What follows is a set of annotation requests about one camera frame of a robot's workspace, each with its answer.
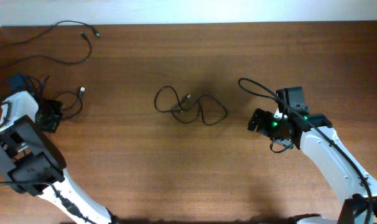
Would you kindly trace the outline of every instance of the wooden table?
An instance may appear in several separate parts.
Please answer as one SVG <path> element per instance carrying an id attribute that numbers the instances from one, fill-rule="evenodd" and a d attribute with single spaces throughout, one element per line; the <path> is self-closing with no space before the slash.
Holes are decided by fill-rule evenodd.
<path id="1" fill-rule="evenodd" d="M 233 221 L 322 213 L 341 206 L 301 151 L 274 154 L 268 138 L 246 130 L 256 108 L 273 101 L 245 93 L 240 77 L 272 90 L 303 86 L 313 113 L 325 114 L 345 146 L 377 179 L 377 22 L 295 22 L 161 26 L 58 27 L 0 55 L 0 63 L 32 54 L 89 60 L 65 66 L 33 59 L 0 70 L 50 75 L 45 96 L 86 88 L 84 110 L 49 138 L 73 179 L 121 218 Z M 44 27 L 0 28 L 0 45 Z M 154 95 L 172 85 L 180 96 L 209 93 L 229 109 L 216 126 L 180 124 L 154 109 Z M 171 92 L 160 107 L 176 104 Z M 217 109 L 208 105 L 209 117 Z M 0 223 L 71 222 L 39 198 L 0 187 Z"/>

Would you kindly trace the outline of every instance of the black cable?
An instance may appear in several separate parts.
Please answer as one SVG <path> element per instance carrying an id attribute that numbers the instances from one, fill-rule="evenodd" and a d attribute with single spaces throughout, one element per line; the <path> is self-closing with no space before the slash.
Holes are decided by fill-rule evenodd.
<path id="1" fill-rule="evenodd" d="M 40 96 L 43 97 L 44 96 L 44 90 L 45 90 L 45 87 L 46 87 L 46 83 L 47 83 L 47 80 L 50 78 L 50 75 L 46 76 L 42 86 L 40 87 Z"/>
<path id="2" fill-rule="evenodd" d="M 273 145 L 274 145 L 275 142 L 276 142 L 276 140 L 273 139 L 273 140 L 271 141 L 271 144 L 270 144 L 270 150 L 271 150 L 272 152 L 274 152 L 274 153 L 282 153 L 282 152 L 285 152 L 285 151 L 287 151 L 288 149 L 291 149 L 291 148 L 294 146 L 294 143 L 291 143 L 291 144 L 289 144 L 288 146 L 286 146 L 284 149 L 281 149 L 281 150 L 279 150 L 279 151 L 274 151 L 274 150 L 273 150 Z"/>
<path id="3" fill-rule="evenodd" d="M 96 224 L 95 222 L 91 221 L 89 218 L 84 217 L 79 210 L 79 208 L 72 203 L 69 199 L 63 197 L 60 192 L 54 187 L 54 185 L 50 182 L 41 182 L 41 181 L 4 181 L 0 182 L 0 186 L 10 186 L 10 185 L 48 185 L 50 186 L 54 193 L 56 198 L 59 198 L 62 205 L 67 209 L 68 212 L 70 212 L 72 215 L 83 219 L 85 222 L 91 223 L 91 224 Z"/>
<path id="4" fill-rule="evenodd" d="M 250 80 L 249 78 L 240 78 L 238 80 L 238 85 L 244 90 L 244 91 L 247 91 L 248 93 L 251 93 L 251 94 L 254 94 L 253 92 L 245 89 L 242 85 L 241 85 L 241 81 L 242 80 L 245 80 L 245 81 L 248 81 L 248 82 L 251 82 L 259 87 L 261 87 L 263 90 L 266 90 L 268 93 L 270 93 L 270 95 L 272 95 L 274 98 L 272 98 L 274 101 L 278 101 L 280 103 L 282 103 L 284 106 L 288 107 L 289 109 L 291 109 L 292 112 L 294 112 L 298 117 L 300 117 L 303 121 L 305 121 L 308 125 L 310 125 L 310 127 L 314 128 L 329 144 L 330 146 L 333 146 L 348 162 L 349 164 L 353 167 L 353 169 L 356 171 L 356 173 L 358 174 L 360 180 L 361 180 L 361 183 L 364 185 L 364 188 L 365 190 L 367 191 L 367 196 L 368 196 L 368 208 L 367 208 L 367 213 L 366 213 L 366 217 L 365 217 L 365 220 L 364 220 L 364 224 L 369 224 L 370 222 L 370 219 L 371 219 L 371 213 L 372 213 L 372 206 L 373 206 L 373 196 L 371 194 L 371 189 L 370 189 L 370 186 L 368 185 L 368 182 L 367 182 L 367 179 L 364 178 L 363 174 L 361 173 L 361 171 L 359 170 L 359 168 L 356 166 L 356 164 L 348 157 L 348 155 L 346 155 L 346 153 L 344 153 L 342 151 L 342 149 L 335 144 L 335 142 L 333 140 L 331 140 L 330 138 L 328 138 L 328 136 L 326 136 L 318 127 L 314 126 L 311 122 L 309 122 L 307 119 L 305 119 L 300 113 L 298 113 L 294 108 L 292 108 L 291 106 L 289 106 L 286 102 L 284 102 L 283 100 L 281 100 L 275 93 L 273 93 L 270 89 L 268 89 L 267 87 L 265 87 L 264 85 L 254 81 L 254 80 Z"/>
<path id="5" fill-rule="evenodd" d="M 170 89 L 172 89 L 173 92 L 175 93 L 176 100 L 177 100 L 177 105 L 174 106 L 171 110 L 165 110 L 165 111 L 162 111 L 162 110 L 158 109 L 158 107 L 157 107 L 157 99 L 158 99 L 159 93 L 162 92 L 163 90 L 165 90 L 166 88 L 170 88 Z M 214 102 L 216 102 L 221 108 L 223 108 L 223 110 L 225 111 L 225 115 L 222 117 L 222 119 L 220 119 L 220 120 L 218 120 L 218 121 L 216 121 L 216 122 L 214 122 L 214 123 L 210 123 L 210 124 L 208 124 L 208 123 L 205 122 L 204 113 L 203 113 L 202 105 L 201 105 L 201 102 L 200 102 L 200 100 L 201 100 L 202 98 L 204 98 L 204 97 L 209 97 L 209 98 L 211 98 L 211 99 L 212 99 Z M 180 121 L 181 123 L 184 123 L 184 124 L 189 124 L 189 123 L 191 123 L 191 122 L 194 122 L 194 121 L 198 118 L 198 116 L 200 115 L 200 113 L 201 113 L 201 117 L 202 117 L 202 122 L 203 122 L 205 125 L 207 125 L 207 126 L 212 126 L 212 125 L 215 125 L 215 124 L 218 124 L 218 123 L 222 122 L 222 121 L 227 117 L 227 115 L 228 115 L 228 110 L 225 108 L 225 106 L 223 106 L 223 104 L 220 103 L 220 101 L 218 101 L 217 99 L 215 99 L 215 98 L 214 98 L 213 96 L 211 96 L 211 95 L 206 94 L 206 95 L 202 95 L 202 96 L 200 96 L 200 97 L 199 97 L 197 100 L 195 100 L 195 102 L 194 102 L 191 106 L 189 106 L 188 108 L 184 108 L 184 107 L 182 106 L 182 103 L 184 103 L 185 100 L 184 100 L 183 102 L 180 102 L 180 100 L 179 100 L 179 96 L 177 95 L 176 90 L 175 90 L 173 87 L 171 87 L 171 86 L 164 86 L 164 87 L 162 87 L 162 88 L 157 92 L 156 97 L 154 98 L 154 107 L 156 108 L 156 110 L 157 110 L 158 112 L 161 112 L 161 113 L 171 113 L 172 116 L 173 116 L 176 120 L 178 120 L 178 121 Z M 176 117 L 175 113 L 183 113 L 184 111 L 191 110 L 191 109 L 192 109 L 195 105 L 197 105 L 197 104 L 198 104 L 198 112 L 197 112 L 197 115 L 195 116 L 195 118 L 194 118 L 193 120 L 191 120 L 191 121 L 182 121 L 181 119 L 178 119 L 178 117 Z"/>
<path id="6" fill-rule="evenodd" d="M 74 101 L 74 103 L 72 103 L 70 106 L 66 107 L 66 108 L 62 108 L 61 110 L 62 111 L 68 111 L 70 109 L 72 109 L 78 102 L 80 102 L 80 108 L 78 109 L 77 112 L 71 114 L 70 116 L 66 117 L 66 118 L 62 118 L 62 121 L 65 121 L 65 120 L 68 120 L 68 119 L 72 119 L 74 118 L 76 115 L 80 114 L 82 112 L 82 109 L 83 109 L 83 102 L 82 102 L 82 94 L 83 92 L 80 91 L 80 93 L 74 93 L 70 90 L 67 90 L 67 91 L 62 91 L 60 93 L 57 93 L 54 97 L 53 97 L 53 100 L 56 100 L 58 97 L 60 97 L 61 95 L 64 95 L 64 94 L 72 94 L 74 96 L 76 96 L 76 100 Z"/>
<path id="7" fill-rule="evenodd" d="M 44 88 L 42 82 L 39 81 L 39 79 L 37 79 L 36 77 L 33 77 L 33 76 L 30 76 L 30 75 L 27 75 L 27 78 L 30 80 L 31 83 L 32 83 L 32 80 L 38 83 L 39 91 L 42 90 L 42 89 Z"/>
<path id="8" fill-rule="evenodd" d="M 45 30 L 44 32 L 34 36 L 34 37 L 31 37 L 29 38 L 28 40 L 24 40 L 24 41 L 21 41 L 21 42 L 15 42 L 15 43 L 10 43 L 10 44 L 5 44 L 5 45 L 2 45 L 0 46 L 0 51 L 6 49 L 6 48 L 9 48 L 9 47 L 13 47 L 13 46 L 17 46 L 17 45 L 22 45 L 22 44 L 28 44 L 29 42 L 35 40 L 35 39 L 38 39 L 39 37 L 42 37 L 43 35 L 49 33 L 50 31 L 52 31 L 56 26 L 58 26 L 59 24 L 61 23 L 64 23 L 64 22 L 74 22 L 74 23 L 78 23 L 78 24 L 82 24 L 82 25 L 85 25 L 85 26 L 88 26 L 92 29 L 94 35 L 99 38 L 100 37 L 100 33 L 91 25 L 89 24 L 85 24 L 83 22 L 78 22 L 78 21 L 60 21 L 60 22 L 57 22 L 56 24 L 54 25 L 51 25 L 47 30 Z M 26 56 L 24 58 L 21 58 L 21 59 L 18 59 L 18 60 L 15 60 L 11 63 L 8 63 L 8 64 L 5 64 L 5 65 L 0 65 L 0 68 L 8 68 L 8 67 L 11 67 L 15 64 L 18 64 L 20 62 L 23 62 L 23 61 L 26 61 L 26 60 L 29 60 L 29 59 L 32 59 L 32 58 L 36 58 L 36 57 L 40 57 L 40 58 L 46 58 L 48 60 L 51 60 L 51 61 L 54 61 L 54 62 L 57 62 L 57 63 L 62 63 L 64 65 L 78 65 L 80 63 L 83 63 L 85 62 L 91 55 L 91 51 L 92 51 L 92 47 L 91 47 L 91 44 L 90 44 L 90 41 L 88 39 L 88 37 L 84 34 L 84 33 L 81 33 L 81 37 L 88 42 L 88 45 L 89 45 L 89 52 L 88 54 L 81 60 L 77 60 L 75 62 L 66 62 L 66 61 L 63 61 L 63 60 L 59 60 L 59 59 L 56 59 L 56 58 L 53 58 L 53 57 L 50 57 L 50 56 L 47 56 L 47 55 L 30 55 L 30 56 Z"/>

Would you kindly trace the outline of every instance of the wood grain surface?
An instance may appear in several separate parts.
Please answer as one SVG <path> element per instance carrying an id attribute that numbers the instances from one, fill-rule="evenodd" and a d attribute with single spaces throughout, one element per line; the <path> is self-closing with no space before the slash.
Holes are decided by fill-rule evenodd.
<path id="1" fill-rule="evenodd" d="M 303 86 L 313 113 L 325 114 L 360 164 L 377 179 L 377 22 L 294 22 L 161 26 L 58 27 L 8 49 L 0 63 L 32 54 L 78 60 L 65 66 L 33 59 L 0 70 L 0 97 L 18 72 L 50 75 L 45 96 L 86 88 L 80 116 L 49 138 L 88 195 L 121 218 L 233 221 L 322 213 L 341 206 L 301 151 L 273 154 L 268 138 L 246 130 L 256 108 L 273 101 L 245 93 L 240 77 L 272 90 Z M 44 27 L 2 27 L 0 45 Z M 180 124 L 154 109 L 172 85 L 180 96 L 208 93 L 229 116 L 216 126 Z M 62 99 L 69 103 L 72 99 Z M 175 105 L 171 91 L 159 106 Z M 220 110 L 204 101 L 207 119 Z M 0 223 L 68 223 L 53 205 L 0 187 Z"/>

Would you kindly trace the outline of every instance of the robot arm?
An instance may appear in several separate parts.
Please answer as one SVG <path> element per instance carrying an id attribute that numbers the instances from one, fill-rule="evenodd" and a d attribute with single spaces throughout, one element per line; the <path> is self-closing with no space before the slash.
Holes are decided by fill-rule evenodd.
<path id="1" fill-rule="evenodd" d="M 275 114 L 256 109 L 248 123 L 248 130 L 255 131 L 256 129 L 258 133 L 269 137 L 272 141 L 270 147 L 273 152 L 281 153 L 296 146 L 315 163 L 343 205 L 338 223 L 364 223 L 367 212 L 371 214 L 369 222 L 372 223 L 372 212 L 377 216 L 377 180 L 365 171 L 349 153 L 339 140 L 332 123 L 324 115 L 310 114 L 302 87 L 285 88 L 274 94 L 260 83 L 245 78 L 239 80 L 239 86 L 243 90 L 258 96 L 263 95 L 253 93 L 241 86 L 241 80 L 264 88 L 275 96 L 272 99 L 278 103 Z M 274 143 L 282 145 L 284 149 L 274 151 L 272 149 Z M 371 199 L 365 189 L 365 182 L 370 188 Z M 373 202 L 373 211 L 367 211 L 369 201 Z M 296 222 L 325 223 L 329 221 L 321 217 L 301 217 L 301 220 L 296 220 Z"/>
<path id="2" fill-rule="evenodd" d="M 60 151 L 32 120 L 38 103 L 20 91 L 4 100 L 0 120 L 0 173 L 16 192 L 30 193 L 56 205 L 76 223 L 115 224 L 117 218 L 74 183 Z M 49 182 L 18 185 L 19 182 Z"/>
<path id="3" fill-rule="evenodd" d="M 359 168 L 361 173 L 366 177 L 372 196 L 376 197 L 377 180 L 365 171 L 365 169 L 345 148 L 339 139 L 336 130 L 326 126 L 319 127 L 319 129 L 330 139 L 333 139 L 345 154 L 356 164 L 357 168 Z M 364 198 L 367 198 L 366 190 L 353 167 L 314 129 L 302 133 L 300 148 L 302 149 L 302 152 L 319 168 L 342 205 L 346 199 L 352 198 L 355 194 L 360 194 Z"/>

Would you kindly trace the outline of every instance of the white wall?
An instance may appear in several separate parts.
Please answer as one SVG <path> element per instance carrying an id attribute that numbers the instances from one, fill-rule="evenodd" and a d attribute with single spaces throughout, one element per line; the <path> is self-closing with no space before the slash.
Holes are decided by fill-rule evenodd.
<path id="1" fill-rule="evenodd" d="M 0 0 L 0 26 L 377 20 L 377 0 Z"/>

